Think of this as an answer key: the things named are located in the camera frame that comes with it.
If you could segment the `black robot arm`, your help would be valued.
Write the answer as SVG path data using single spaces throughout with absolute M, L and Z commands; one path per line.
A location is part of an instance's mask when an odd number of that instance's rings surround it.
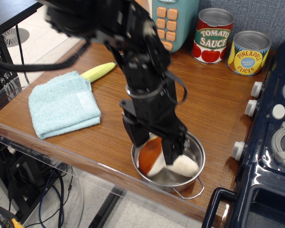
M 102 43 L 126 78 L 123 124 L 135 146 L 153 133 L 162 139 L 168 165 L 183 154 L 187 127 L 175 113 L 176 83 L 149 13 L 133 0 L 45 0 L 47 22 L 58 32 Z

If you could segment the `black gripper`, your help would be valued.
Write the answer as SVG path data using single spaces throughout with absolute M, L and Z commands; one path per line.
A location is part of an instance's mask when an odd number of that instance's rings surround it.
M 132 143 L 140 147 L 149 140 L 149 133 L 163 138 L 162 151 L 166 165 L 183 155 L 186 126 L 176 116 L 175 81 L 166 78 L 161 82 L 160 91 L 145 99 L 122 100 L 123 124 Z

